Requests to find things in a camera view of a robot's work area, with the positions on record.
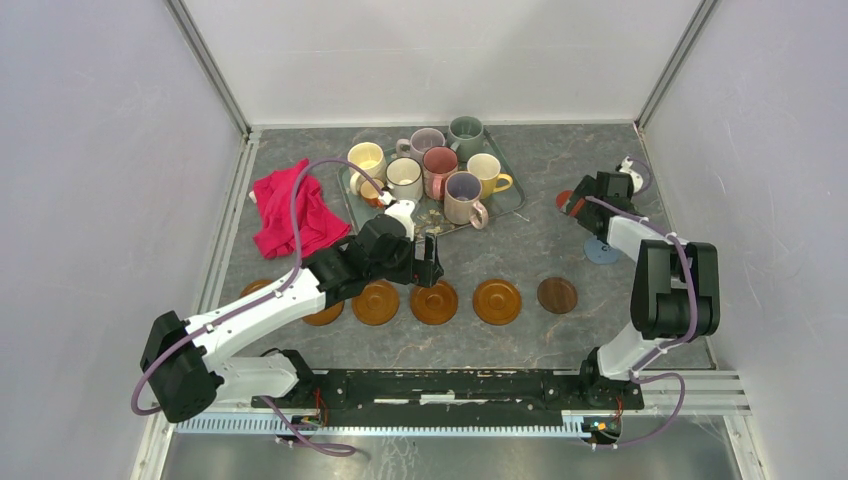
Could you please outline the wooden coaster five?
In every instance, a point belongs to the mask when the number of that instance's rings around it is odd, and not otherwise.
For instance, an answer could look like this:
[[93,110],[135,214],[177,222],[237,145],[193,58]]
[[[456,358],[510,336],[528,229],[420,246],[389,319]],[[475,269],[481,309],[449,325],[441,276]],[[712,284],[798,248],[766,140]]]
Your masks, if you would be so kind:
[[489,279],[480,283],[475,289],[472,306],[483,322],[503,326],[518,317],[523,302],[519,290],[513,283],[504,279]]

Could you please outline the red round coaster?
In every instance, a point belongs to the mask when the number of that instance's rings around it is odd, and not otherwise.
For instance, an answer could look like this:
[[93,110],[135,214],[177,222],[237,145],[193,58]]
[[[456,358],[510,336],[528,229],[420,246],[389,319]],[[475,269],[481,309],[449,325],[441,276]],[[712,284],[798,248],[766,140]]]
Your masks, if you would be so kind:
[[555,204],[560,212],[567,214],[568,208],[567,204],[569,202],[570,197],[572,196],[572,190],[564,190],[560,192],[555,198]]

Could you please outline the dark walnut coaster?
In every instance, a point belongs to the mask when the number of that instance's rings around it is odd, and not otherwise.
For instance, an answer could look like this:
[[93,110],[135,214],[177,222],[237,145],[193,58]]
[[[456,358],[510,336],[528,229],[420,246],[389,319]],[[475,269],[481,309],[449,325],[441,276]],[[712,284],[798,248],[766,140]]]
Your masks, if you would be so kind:
[[542,280],[536,291],[539,304],[548,312],[562,315],[573,311],[578,305],[575,285],[562,277]]

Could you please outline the wooden coaster two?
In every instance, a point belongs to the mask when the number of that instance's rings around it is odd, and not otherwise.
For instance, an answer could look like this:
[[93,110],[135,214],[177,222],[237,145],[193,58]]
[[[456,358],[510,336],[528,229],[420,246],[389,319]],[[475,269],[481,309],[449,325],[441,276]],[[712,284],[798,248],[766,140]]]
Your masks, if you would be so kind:
[[427,325],[441,325],[451,320],[458,311],[458,295],[448,282],[439,280],[434,286],[416,286],[410,293],[413,316]]

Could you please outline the wooden coaster four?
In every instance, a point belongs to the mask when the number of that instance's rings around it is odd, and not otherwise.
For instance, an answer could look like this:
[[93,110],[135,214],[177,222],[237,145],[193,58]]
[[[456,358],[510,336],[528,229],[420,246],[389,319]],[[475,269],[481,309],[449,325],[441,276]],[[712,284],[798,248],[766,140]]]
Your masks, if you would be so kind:
[[252,293],[254,293],[258,290],[261,290],[262,288],[265,288],[266,286],[270,285],[271,283],[272,283],[272,280],[270,280],[270,279],[255,280],[255,281],[249,283],[248,285],[246,285],[241,290],[239,297],[244,298],[244,297],[246,297],[246,296],[248,296],[248,295],[250,295],[250,294],[252,294]]

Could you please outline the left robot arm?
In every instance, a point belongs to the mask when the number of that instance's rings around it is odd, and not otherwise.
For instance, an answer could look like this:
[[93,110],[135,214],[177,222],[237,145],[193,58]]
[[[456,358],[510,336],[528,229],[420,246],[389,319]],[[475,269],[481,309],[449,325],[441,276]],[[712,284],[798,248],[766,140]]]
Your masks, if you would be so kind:
[[143,387],[152,390],[157,411],[171,423],[189,420],[227,397],[268,396],[290,407],[306,405],[313,379],[283,354],[236,360],[235,354],[261,337],[306,316],[360,295],[377,280],[433,286],[444,274],[438,240],[428,234],[424,254],[396,218],[380,214],[357,235],[315,251],[281,279],[228,305],[187,319],[169,311],[153,321],[131,408]]

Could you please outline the wooden coaster one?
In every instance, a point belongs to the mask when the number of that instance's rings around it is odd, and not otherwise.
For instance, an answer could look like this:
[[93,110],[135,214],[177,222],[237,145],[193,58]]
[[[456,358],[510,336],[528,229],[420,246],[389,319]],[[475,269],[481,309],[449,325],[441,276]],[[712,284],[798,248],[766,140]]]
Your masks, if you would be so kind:
[[383,325],[392,320],[400,306],[397,289],[388,281],[369,283],[360,295],[352,300],[355,317],[369,326]]

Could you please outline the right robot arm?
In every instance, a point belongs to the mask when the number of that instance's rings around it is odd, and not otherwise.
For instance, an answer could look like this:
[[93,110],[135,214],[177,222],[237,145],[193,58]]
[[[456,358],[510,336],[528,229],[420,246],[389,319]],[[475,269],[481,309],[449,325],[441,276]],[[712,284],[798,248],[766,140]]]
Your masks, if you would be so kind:
[[635,263],[629,324],[581,364],[577,392],[591,408],[606,406],[657,358],[714,334],[720,323],[716,247],[684,240],[640,214],[634,189],[624,173],[599,172],[556,198],[562,213]]

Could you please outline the wooden coaster three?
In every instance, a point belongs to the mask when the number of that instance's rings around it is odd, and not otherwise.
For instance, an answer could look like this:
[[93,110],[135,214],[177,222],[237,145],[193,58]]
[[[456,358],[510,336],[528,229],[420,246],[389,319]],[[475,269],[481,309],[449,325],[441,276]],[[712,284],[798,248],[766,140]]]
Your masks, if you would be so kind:
[[306,315],[302,321],[310,326],[325,326],[334,322],[343,312],[345,302],[339,302],[332,307],[328,307],[318,313]]

